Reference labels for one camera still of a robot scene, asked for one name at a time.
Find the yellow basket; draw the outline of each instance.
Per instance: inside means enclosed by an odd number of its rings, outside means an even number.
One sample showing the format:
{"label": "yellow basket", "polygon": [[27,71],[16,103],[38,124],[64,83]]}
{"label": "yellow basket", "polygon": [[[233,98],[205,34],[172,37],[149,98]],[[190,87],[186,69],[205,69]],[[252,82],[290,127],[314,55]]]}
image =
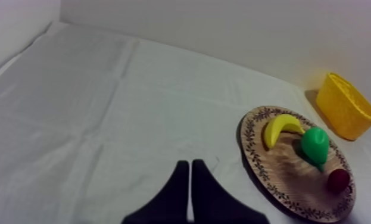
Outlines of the yellow basket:
{"label": "yellow basket", "polygon": [[356,140],[371,126],[371,105],[348,81],[327,74],[316,103],[340,136]]}

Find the white wall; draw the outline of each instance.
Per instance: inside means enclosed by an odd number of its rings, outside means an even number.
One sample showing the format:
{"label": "white wall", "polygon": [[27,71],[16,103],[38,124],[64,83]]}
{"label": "white wall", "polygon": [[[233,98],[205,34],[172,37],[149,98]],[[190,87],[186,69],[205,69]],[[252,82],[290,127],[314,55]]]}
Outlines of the white wall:
{"label": "white wall", "polygon": [[371,101],[371,0],[62,0],[61,19],[201,52],[308,88],[337,71]]}
{"label": "white wall", "polygon": [[0,0],[0,66],[58,20],[59,14],[60,0]]}

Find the banana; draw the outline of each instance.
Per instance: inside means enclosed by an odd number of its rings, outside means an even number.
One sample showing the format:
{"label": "banana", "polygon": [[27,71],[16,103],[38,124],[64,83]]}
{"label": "banana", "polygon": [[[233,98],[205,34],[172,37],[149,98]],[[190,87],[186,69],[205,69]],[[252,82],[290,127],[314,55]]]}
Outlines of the banana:
{"label": "banana", "polygon": [[282,130],[305,134],[299,120],[289,114],[281,114],[271,119],[264,131],[264,141],[268,148],[273,148]]}

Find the wooden plate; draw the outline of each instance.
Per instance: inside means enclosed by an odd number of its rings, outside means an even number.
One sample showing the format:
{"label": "wooden plate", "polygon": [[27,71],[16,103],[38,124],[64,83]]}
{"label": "wooden plate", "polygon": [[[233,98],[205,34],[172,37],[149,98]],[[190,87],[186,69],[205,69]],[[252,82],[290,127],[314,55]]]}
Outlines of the wooden plate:
{"label": "wooden plate", "polygon": [[[280,114],[295,116],[305,130],[315,126],[302,115],[281,107],[262,106],[247,113],[241,121],[239,134],[251,170],[267,191],[289,211],[320,223],[346,218],[354,205],[356,188],[342,152],[330,139],[328,160],[321,173],[298,156],[301,136],[297,133],[282,132],[274,148],[269,150],[262,134],[269,120]],[[328,176],[335,169],[345,169],[351,175],[348,188],[338,195],[326,190]]]}

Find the white tablecloth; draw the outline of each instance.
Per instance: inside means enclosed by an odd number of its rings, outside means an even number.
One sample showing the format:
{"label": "white tablecloth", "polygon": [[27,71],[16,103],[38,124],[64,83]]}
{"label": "white tablecloth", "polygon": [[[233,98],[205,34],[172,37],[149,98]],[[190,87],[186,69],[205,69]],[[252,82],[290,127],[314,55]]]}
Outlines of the white tablecloth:
{"label": "white tablecloth", "polygon": [[[271,223],[298,223],[249,180],[235,136],[261,105],[327,129],[303,89],[184,49],[64,27],[0,75],[0,223],[120,223],[178,160],[195,158]],[[355,142],[328,133],[356,180],[346,223],[371,223],[371,130]]]}

